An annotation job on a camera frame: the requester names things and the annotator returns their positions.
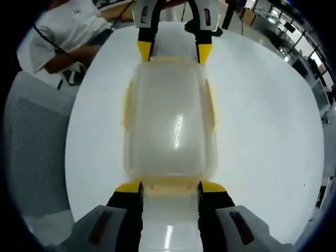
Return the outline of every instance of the office desk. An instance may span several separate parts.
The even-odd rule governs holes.
[[[135,27],[116,30],[79,89],[65,158],[76,221],[106,204],[128,180],[122,103],[141,62],[137,38]],[[213,43],[206,64],[219,121],[212,181],[226,187],[236,205],[263,219],[276,239],[294,243],[311,216],[323,171],[322,125],[313,93],[290,65],[248,38],[225,31]],[[154,53],[196,58],[194,36],[182,23],[160,23]]]

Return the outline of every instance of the plastic lid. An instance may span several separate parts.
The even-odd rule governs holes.
[[[139,64],[124,121],[124,165],[133,179],[199,180],[216,169],[215,115],[200,64],[183,58]]]

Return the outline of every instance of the white shirt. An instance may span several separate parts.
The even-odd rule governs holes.
[[[98,15],[99,11],[91,0],[70,0],[44,13],[36,26],[57,46],[72,51],[111,27],[111,23]],[[30,43],[30,58],[33,71],[37,72],[56,54],[53,45],[36,31],[34,33]]]

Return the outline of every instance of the gray mesh chair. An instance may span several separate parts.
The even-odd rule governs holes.
[[[8,94],[4,129],[10,191],[43,245],[58,244],[74,220],[65,183],[65,142],[74,97],[19,72]]]

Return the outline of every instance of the white table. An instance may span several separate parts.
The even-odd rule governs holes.
[[[178,42],[169,40],[171,36]],[[135,27],[115,31],[78,92],[66,143],[66,182],[77,221],[126,182],[122,101],[140,62]],[[319,110],[305,80],[276,54],[225,31],[207,61],[216,90],[218,171],[236,205],[262,218],[282,243],[294,243],[316,203],[323,170]],[[157,55],[195,58],[181,23],[160,23]]]

